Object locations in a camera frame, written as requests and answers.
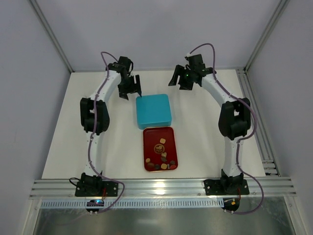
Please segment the teal tin box with cups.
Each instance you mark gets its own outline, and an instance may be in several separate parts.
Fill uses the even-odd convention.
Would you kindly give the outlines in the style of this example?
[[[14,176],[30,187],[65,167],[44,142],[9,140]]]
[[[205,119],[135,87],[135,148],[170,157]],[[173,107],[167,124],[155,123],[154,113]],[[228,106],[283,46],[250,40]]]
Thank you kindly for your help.
[[[139,129],[154,127],[166,127],[172,124],[171,116],[138,116],[137,125]]]

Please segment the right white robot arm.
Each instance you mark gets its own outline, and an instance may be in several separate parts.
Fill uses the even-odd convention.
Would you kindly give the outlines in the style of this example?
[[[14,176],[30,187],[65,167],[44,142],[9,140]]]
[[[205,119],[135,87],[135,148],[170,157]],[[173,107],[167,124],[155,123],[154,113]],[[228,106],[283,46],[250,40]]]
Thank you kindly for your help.
[[[169,86],[179,85],[180,90],[190,91],[194,84],[208,91],[221,108],[218,128],[224,137],[225,158],[221,169],[221,177],[216,181],[223,193],[234,194],[244,183],[242,172],[242,144],[240,140],[251,128],[250,102],[244,98],[235,98],[217,79],[216,71],[207,68],[202,56],[188,55],[186,66],[176,65]]]

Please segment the teal tin lid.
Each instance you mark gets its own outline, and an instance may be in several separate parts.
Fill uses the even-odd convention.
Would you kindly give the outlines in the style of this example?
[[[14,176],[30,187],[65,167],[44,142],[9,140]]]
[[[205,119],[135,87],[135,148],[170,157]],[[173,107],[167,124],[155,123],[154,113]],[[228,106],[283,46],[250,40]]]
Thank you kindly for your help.
[[[136,103],[136,118],[138,116],[172,116],[167,94],[138,96]]]

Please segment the red rectangular tray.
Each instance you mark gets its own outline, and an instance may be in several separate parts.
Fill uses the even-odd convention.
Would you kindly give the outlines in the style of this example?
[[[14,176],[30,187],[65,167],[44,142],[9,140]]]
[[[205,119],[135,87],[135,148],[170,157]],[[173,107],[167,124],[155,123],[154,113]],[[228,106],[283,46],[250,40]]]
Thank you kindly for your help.
[[[160,143],[160,139],[166,139],[165,143]],[[166,162],[161,160],[162,153],[166,152]],[[155,169],[155,166],[149,166],[145,162],[146,159],[150,159],[150,163],[159,165],[159,169]],[[170,161],[174,160],[176,164],[170,164]],[[154,127],[146,128],[143,131],[143,161],[144,168],[148,172],[164,172],[177,169],[178,154],[175,142],[174,130],[172,127]],[[166,164],[167,168],[162,169],[161,165]]]

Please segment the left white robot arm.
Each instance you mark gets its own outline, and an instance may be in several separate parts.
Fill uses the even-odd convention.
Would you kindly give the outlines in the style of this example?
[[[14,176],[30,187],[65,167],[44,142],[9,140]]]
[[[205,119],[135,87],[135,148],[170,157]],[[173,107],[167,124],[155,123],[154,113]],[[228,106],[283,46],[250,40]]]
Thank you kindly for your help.
[[[134,63],[131,59],[120,56],[113,63],[104,63],[104,80],[92,95],[80,100],[81,125],[88,138],[88,161],[80,183],[88,186],[96,186],[103,179],[102,144],[110,125],[107,103],[111,95],[115,89],[118,89],[119,97],[126,100],[129,94],[142,95],[140,76],[132,74]]]

